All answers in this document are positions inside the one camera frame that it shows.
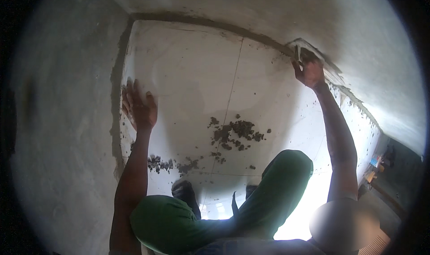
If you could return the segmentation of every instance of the wall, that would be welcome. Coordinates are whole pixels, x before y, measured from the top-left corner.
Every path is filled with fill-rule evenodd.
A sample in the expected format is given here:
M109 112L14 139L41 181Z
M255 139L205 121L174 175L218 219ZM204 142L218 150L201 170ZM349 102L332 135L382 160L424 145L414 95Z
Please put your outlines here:
M13 183L49 251L109 251L116 189L110 131L119 130L111 95L118 112L127 21L113 0L42 0L15 49Z
M281 44L302 37L340 69L344 86L385 134L418 155L424 152L424 84L408 35L387 0L116 1L129 13L200 16Z

